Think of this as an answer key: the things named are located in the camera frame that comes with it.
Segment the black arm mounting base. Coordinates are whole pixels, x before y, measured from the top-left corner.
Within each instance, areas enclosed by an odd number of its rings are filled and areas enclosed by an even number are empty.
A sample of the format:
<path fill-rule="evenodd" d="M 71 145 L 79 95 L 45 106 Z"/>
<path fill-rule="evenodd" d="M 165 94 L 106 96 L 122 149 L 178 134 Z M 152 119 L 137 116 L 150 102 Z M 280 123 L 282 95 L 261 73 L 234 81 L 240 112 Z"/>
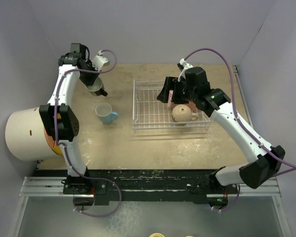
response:
<path fill-rule="evenodd" d="M 108 205 L 111 201 L 139 202 L 208 202 L 227 204 L 228 194 L 236 194 L 235 184 L 221 186 L 210 180 L 212 169 L 133 169 L 133 170 L 89 170 L 91 188 L 89 197 L 74 197 L 78 205 Z M 126 194 L 121 189 L 184 189 L 189 193 L 178 194 Z"/>

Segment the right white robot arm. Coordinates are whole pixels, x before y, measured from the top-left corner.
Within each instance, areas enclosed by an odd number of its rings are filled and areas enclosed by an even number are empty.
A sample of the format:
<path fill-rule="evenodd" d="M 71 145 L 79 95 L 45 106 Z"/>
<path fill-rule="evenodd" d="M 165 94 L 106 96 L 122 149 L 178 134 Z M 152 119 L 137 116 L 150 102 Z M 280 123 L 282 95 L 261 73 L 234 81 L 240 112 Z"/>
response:
<path fill-rule="evenodd" d="M 211 174 L 209 186 L 214 193 L 221 193 L 231 184 L 256 189 L 279 171 L 285 156 L 283 147 L 275 147 L 260 137 L 233 110 L 231 99 L 221 89 L 211 88 L 203 68 L 186 69 L 179 78 L 166 77 L 157 100 L 167 103 L 170 97 L 174 104 L 194 103 L 228 133 L 246 157 L 247 163 L 243 165 L 224 166 Z"/>

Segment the pink cup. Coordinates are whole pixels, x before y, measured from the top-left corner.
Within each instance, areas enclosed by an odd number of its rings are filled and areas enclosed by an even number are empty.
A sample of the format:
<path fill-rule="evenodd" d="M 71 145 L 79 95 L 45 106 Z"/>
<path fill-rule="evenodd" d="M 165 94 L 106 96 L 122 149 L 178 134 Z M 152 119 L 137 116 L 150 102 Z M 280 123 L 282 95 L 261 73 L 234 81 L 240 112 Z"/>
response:
<path fill-rule="evenodd" d="M 169 90 L 168 101 L 167 101 L 167 109 L 168 110 L 172 109 L 172 107 L 173 107 L 172 97 L 173 97 L 173 90 Z"/>

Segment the black hexagonal ceramic mug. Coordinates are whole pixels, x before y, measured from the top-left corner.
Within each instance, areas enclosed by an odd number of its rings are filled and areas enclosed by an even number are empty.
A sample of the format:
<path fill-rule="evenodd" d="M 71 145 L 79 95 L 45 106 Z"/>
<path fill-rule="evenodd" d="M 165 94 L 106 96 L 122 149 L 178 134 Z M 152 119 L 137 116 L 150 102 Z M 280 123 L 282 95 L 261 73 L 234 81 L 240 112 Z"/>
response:
<path fill-rule="evenodd" d="M 105 91 L 103 81 L 100 78 L 95 79 L 92 85 L 86 86 L 88 91 L 95 96 L 107 97 L 108 93 Z"/>

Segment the light blue ceramic mug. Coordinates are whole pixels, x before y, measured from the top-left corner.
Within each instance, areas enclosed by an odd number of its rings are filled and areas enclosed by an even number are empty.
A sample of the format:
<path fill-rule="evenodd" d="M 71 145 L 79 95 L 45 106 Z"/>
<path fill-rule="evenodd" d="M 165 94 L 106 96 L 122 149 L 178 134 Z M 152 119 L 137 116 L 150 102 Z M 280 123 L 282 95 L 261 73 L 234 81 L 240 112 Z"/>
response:
<path fill-rule="evenodd" d="M 119 118 L 119 114 L 112 110 L 109 103 L 100 103 L 95 108 L 96 115 L 103 124 L 111 124 Z"/>

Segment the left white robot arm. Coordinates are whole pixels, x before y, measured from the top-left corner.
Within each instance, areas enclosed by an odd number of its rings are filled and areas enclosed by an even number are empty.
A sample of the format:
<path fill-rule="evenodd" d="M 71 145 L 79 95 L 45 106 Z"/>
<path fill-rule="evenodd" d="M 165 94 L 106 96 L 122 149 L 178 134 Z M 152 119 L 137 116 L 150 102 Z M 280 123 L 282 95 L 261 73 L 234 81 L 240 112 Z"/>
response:
<path fill-rule="evenodd" d="M 79 122 L 71 109 L 74 88 L 79 80 L 91 89 L 100 90 L 103 85 L 89 56 L 87 46 L 81 43 L 71 44 L 70 51 L 58 60 L 58 79 L 51 98 L 47 104 L 39 107 L 45 131 L 54 139 L 66 161 L 67 177 L 63 184 L 66 189 L 81 194 L 91 190 L 92 182 L 76 141 Z"/>

